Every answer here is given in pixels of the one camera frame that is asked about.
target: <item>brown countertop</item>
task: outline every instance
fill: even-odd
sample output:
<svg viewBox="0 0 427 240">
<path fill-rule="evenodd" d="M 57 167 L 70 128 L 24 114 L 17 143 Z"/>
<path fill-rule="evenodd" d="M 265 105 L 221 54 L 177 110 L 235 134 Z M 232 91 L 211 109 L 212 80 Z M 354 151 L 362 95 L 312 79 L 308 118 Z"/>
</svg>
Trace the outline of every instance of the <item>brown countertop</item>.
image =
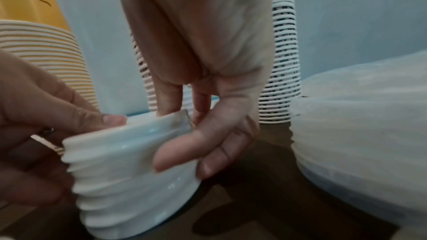
<svg viewBox="0 0 427 240">
<path fill-rule="evenodd" d="M 288 125 L 264 125 L 232 167 L 202 183 L 164 224 L 130 240 L 387 240 L 396 227 L 307 181 Z M 0 232 L 16 240 L 92 240 L 72 206 L 37 209 Z"/>
</svg>

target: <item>clear plastic packaging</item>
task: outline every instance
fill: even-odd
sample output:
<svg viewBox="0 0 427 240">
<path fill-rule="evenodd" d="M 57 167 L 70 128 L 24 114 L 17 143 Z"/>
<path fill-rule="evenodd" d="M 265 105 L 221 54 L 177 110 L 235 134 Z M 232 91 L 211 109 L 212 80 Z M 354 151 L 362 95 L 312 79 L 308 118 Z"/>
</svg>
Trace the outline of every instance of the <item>clear plastic packaging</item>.
<svg viewBox="0 0 427 240">
<path fill-rule="evenodd" d="M 340 199 L 427 230 L 427 52 L 303 81 L 290 105 L 303 173 Z"/>
</svg>

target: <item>person's right hand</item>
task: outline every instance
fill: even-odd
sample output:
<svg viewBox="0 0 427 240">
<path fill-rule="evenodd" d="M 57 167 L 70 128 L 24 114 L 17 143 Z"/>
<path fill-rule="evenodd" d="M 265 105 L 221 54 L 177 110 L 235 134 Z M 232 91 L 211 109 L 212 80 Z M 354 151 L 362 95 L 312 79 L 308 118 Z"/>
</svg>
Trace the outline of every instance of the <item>person's right hand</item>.
<svg viewBox="0 0 427 240">
<path fill-rule="evenodd" d="M 70 135 L 126 123 L 99 113 L 59 78 L 0 49 L 0 201 L 27 205 L 72 200 L 73 178 L 52 149 L 30 136 L 46 128 L 55 145 Z"/>
<path fill-rule="evenodd" d="M 164 144 L 158 171 L 200 159 L 197 175 L 224 169 L 257 133 L 258 98 L 274 61 L 272 0 L 121 0 L 153 77 L 160 115 L 180 110 L 191 84 L 196 129 Z M 210 110 L 211 96 L 220 101 Z"/>
</svg>

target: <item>table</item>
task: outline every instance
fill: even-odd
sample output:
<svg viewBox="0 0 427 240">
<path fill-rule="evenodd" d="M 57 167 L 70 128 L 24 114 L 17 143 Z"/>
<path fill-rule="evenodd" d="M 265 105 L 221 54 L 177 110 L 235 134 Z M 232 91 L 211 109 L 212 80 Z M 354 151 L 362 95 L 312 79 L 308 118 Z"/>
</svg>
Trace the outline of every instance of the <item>table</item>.
<svg viewBox="0 0 427 240">
<path fill-rule="evenodd" d="M 326 194 L 298 170 L 289 125 L 263 125 L 233 166 L 202 183 L 162 225 L 129 240 L 388 240 L 394 225 Z M 92 240 L 70 205 L 37 209 L 0 232 L 16 240 Z"/>
</svg>

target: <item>dark brown table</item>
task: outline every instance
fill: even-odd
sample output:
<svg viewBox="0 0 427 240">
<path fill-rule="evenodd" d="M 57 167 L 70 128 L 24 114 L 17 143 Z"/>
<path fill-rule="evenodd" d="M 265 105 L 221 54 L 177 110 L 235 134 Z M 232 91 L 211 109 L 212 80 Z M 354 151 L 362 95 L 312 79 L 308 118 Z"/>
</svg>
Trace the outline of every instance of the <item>dark brown table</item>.
<svg viewBox="0 0 427 240">
<path fill-rule="evenodd" d="M 130 240 L 387 240 L 396 227 L 321 191 L 298 170 L 288 125 L 264 125 L 232 167 L 202 183 L 164 224 Z M 16 240 L 92 240 L 78 210 L 37 209 L 4 229 Z"/>
</svg>

